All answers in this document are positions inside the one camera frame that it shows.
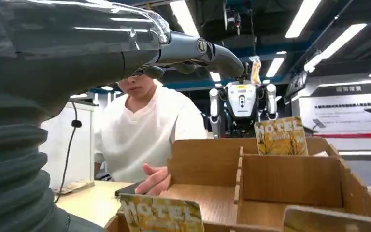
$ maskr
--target human hand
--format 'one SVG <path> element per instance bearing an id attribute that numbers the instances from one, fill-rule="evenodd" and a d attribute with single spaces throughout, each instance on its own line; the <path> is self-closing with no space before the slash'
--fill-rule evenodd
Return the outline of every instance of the human hand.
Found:
<path id="1" fill-rule="evenodd" d="M 149 176 L 144 182 L 139 184 L 134 190 L 136 194 L 147 194 L 158 196 L 169 187 L 170 176 L 167 173 L 167 167 L 151 167 L 143 164 L 144 172 Z"/>

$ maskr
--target black cable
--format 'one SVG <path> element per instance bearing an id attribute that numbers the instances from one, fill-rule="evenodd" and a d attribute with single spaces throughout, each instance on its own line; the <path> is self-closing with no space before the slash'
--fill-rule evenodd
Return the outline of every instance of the black cable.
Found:
<path id="1" fill-rule="evenodd" d="M 76 105 L 74 104 L 74 102 L 71 102 L 71 104 L 73 105 L 73 109 L 74 109 L 74 120 L 71 122 L 71 125 L 73 127 L 73 131 L 72 131 L 71 137 L 69 139 L 68 151 L 66 153 L 65 169 L 63 171 L 63 176 L 62 176 L 62 183 L 60 184 L 59 194 L 57 195 L 57 198 L 55 200 L 55 204 L 59 201 L 59 198 L 62 195 L 63 185 L 65 184 L 66 171 L 68 169 L 68 163 L 69 163 L 70 147 L 71 147 L 71 142 L 73 140 L 74 133 L 76 132 L 76 128 L 82 127 L 82 122 L 79 121 L 79 120 L 77 120 L 77 109 L 76 109 Z"/>
<path id="2" fill-rule="evenodd" d="M 253 23 L 252 17 L 253 17 L 253 15 L 252 15 L 252 9 L 250 9 L 252 47 L 254 49 L 254 56 L 256 56 L 257 55 L 257 50 L 256 50 L 257 38 L 255 37 L 255 34 L 254 34 L 254 23 Z"/>

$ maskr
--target hanging tag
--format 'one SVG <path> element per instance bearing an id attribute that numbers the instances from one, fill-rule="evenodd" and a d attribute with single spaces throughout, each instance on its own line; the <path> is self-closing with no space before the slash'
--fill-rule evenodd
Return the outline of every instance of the hanging tag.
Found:
<path id="1" fill-rule="evenodd" d="M 254 86 L 261 85 L 261 81 L 259 79 L 259 70 L 261 69 L 261 60 L 259 56 L 250 57 L 252 61 L 252 70 L 251 70 L 251 84 Z"/>

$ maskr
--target white cabinet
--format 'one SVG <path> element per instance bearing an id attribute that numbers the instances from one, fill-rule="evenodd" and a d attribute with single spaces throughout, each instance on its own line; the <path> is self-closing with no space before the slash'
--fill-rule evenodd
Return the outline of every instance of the white cabinet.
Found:
<path id="1" fill-rule="evenodd" d="M 69 154 L 69 164 L 66 172 L 65 185 L 79 180 L 93 180 L 94 177 L 94 110 L 95 106 L 76 103 L 77 118 L 82 122 L 81 128 L 76 128 Z M 68 102 L 63 111 L 56 117 L 42 123 L 42 128 L 48 130 L 47 141 L 39 146 L 39 151 L 48 156 L 47 164 L 42 168 L 50 174 L 50 188 L 57 189 L 62 182 L 65 168 L 66 153 L 75 119 L 74 109 Z"/>

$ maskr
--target robotic arm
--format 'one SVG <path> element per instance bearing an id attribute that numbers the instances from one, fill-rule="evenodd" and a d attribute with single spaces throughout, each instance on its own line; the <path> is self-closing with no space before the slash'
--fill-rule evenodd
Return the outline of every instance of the robotic arm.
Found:
<path id="1" fill-rule="evenodd" d="M 170 31 L 151 11 L 101 0 L 0 0 L 0 232 L 105 231 L 54 205 L 40 170 L 40 124 L 70 95 L 151 66 L 243 73 L 230 51 Z"/>

